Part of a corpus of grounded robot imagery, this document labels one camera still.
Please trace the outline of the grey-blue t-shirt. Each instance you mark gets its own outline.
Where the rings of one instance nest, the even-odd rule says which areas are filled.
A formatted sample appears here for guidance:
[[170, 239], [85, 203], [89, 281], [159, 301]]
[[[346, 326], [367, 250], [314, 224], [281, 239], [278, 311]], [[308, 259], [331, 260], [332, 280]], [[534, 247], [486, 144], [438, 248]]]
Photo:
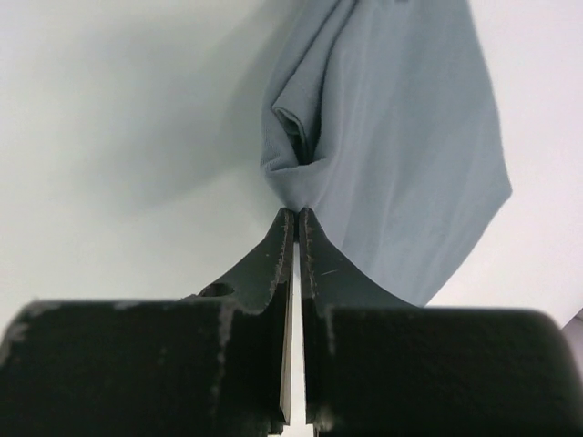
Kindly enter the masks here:
[[261, 108], [281, 202], [388, 292], [425, 305], [512, 188], [465, 1], [308, 1]]

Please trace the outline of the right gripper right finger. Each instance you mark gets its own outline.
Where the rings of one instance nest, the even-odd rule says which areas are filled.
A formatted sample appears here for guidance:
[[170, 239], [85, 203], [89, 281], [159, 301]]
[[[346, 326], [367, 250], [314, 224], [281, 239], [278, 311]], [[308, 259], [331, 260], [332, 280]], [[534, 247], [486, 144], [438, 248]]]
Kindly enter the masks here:
[[419, 308], [298, 215], [306, 421], [317, 436], [573, 436], [577, 367], [533, 310]]

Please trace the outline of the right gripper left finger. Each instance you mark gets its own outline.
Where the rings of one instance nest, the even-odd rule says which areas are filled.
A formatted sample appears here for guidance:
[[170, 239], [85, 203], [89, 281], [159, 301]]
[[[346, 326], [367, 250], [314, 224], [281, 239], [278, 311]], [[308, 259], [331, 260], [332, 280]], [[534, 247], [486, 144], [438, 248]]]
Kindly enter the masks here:
[[270, 436], [291, 415], [295, 216], [181, 300], [37, 300], [1, 343], [4, 436]]

